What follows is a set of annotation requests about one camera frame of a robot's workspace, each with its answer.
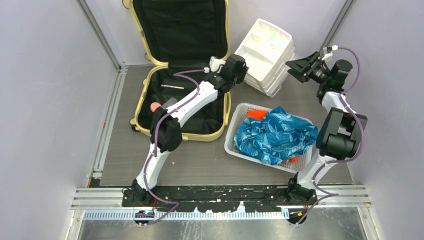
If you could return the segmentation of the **orange garment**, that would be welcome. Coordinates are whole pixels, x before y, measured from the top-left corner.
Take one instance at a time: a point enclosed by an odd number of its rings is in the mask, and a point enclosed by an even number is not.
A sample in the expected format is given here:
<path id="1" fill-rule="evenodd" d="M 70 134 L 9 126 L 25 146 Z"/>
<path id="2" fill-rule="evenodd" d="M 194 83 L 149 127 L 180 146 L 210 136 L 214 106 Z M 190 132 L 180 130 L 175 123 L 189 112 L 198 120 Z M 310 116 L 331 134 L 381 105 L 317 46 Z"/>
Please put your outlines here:
<path id="1" fill-rule="evenodd" d="M 262 120 L 266 115 L 268 111 L 266 110 L 249 110 L 246 114 L 247 118 L 253 118 L 256 120 Z"/>

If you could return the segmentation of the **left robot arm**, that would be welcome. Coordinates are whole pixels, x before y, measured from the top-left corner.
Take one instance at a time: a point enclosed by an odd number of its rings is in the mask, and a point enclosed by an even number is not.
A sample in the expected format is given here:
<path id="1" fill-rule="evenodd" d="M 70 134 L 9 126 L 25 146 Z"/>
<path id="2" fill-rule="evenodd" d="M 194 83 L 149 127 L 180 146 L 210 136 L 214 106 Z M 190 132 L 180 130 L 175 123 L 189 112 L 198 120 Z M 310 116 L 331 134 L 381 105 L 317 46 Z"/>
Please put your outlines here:
<path id="1" fill-rule="evenodd" d="M 134 200 L 142 207 L 149 206 L 154 199 L 151 191 L 158 181 L 159 173 L 169 156 L 183 141 L 182 127 L 199 110 L 240 84 L 248 72 L 246 60 L 231 54 L 226 60 L 212 56 L 209 65 L 197 72 L 205 73 L 201 82 L 189 77 L 189 70 L 174 74 L 195 84 L 195 89 L 181 100 L 164 107 L 152 104 L 153 117 L 150 128 L 150 147 L 139 175 L 133 180 L 131 189 Z"/>

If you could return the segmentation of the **blue patterned garment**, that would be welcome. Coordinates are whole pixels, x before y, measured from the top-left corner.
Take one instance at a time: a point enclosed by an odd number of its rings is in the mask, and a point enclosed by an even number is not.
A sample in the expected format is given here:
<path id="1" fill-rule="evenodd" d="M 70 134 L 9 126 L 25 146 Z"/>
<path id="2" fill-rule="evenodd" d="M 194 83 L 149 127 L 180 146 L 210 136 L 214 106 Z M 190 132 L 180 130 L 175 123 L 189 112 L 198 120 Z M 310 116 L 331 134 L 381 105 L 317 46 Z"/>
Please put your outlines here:
<path id="1" fill-rule="evenodd" d="M 233 138 L 236 150 L 262 164 L 280 165 L 305 154 L 318 137 L 318 127 L 287 113 L 281 106 L 262 120 L 245 117 Z"/>

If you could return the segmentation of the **yellow hard-shell suitcase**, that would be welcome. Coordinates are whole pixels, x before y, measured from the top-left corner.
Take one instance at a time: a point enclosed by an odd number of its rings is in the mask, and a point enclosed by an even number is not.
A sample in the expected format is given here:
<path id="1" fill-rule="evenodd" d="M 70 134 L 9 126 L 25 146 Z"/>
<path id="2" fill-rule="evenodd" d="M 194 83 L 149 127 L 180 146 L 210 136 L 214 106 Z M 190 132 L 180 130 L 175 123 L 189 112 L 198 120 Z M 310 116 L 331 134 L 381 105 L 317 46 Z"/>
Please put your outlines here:
<path id="1" fill-rule="evenodd" d="M 211 56 L 225 60 L 230 55 L 229 3 L 226 0 L 131 0 L 129 10 L 141 36 L 145 57 L 154 67 L 143 80 L 143 89 L 134 117 L 133 131 L 150 133 L 153 102 L 164 104 L 170 98 L 181 100 L 196 85 L 174 74 L 200 83 Z M 175 89 L 170 85 L 184 87 Z"/>

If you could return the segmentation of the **white divided organizer tray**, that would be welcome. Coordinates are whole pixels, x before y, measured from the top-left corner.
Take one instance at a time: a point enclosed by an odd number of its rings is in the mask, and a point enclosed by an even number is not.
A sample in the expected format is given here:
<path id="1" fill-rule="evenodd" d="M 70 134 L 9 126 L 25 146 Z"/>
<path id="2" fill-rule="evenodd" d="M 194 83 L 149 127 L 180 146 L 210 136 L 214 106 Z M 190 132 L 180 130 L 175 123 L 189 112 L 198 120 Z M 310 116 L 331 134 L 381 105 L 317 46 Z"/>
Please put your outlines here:
<path id="1" fill-rule="evenodd" d="M 295 58 L 293 37 L 282 28 L 258 18 L 235 51 L 248 66 L 244 82 L 274 98 L 288 76 L 286 62 Z"/>

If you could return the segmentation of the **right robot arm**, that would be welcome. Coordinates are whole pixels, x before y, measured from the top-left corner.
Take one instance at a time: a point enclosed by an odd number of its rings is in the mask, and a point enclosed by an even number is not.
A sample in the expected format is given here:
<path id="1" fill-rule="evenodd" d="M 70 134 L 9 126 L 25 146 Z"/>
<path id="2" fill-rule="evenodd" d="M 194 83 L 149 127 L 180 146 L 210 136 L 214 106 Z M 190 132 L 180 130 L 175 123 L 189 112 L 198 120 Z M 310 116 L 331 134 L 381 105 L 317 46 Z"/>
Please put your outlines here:
<path id="1" fill-rule="evenodd" d="M 289 179 L 285 191 L 286 201 L 298 205 L 314 197 L 318 183 L 332 167 L 346 163 L 360 152 L 368 118 L 352 110 L 346 101 L 344 84 L 353 69 L 349 61 L 339 59 L 328 68 L 324 56 L 316 51 L 288 61 L 286 66 L 299 82 L 313 80 L 319 84 L 316 96 L 327 111 L 315 142 L 315 154 L 306 167 Z"/>

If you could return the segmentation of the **clear bottle pink cap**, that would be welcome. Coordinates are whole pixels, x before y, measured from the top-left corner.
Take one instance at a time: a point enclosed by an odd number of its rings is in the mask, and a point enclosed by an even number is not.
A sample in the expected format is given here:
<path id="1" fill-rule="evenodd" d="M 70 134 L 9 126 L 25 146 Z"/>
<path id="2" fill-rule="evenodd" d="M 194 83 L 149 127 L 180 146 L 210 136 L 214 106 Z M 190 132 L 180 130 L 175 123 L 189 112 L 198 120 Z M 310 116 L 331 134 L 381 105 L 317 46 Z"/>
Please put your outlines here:
<path id="1" fill-rule="evenodd" d="M 176 104 L 178 101 L 177 101 L 177 99 L 176 98 L 174 98 L 174 97 L 172 97 L 172 98 L 170 98 L 169 100 L 167 100 L 165 103 L 163 103 L 163 104 L 161 104 L 161 103 L 159 103 L 159 102 L 152 102 L 151 104 L 150 104 L 150 110 L 151 110 L 151 112 L 155 112 L 155 110 L 157 109 L 157 108 L 159 108 L 159 107 L 161 107 L 161 108 L 163 108 L 163 109 L 167 109 L 168 107 L 170 107 L 170 106 L 172 106 L 172 105 L 174 105 L 174 104 Z"/>

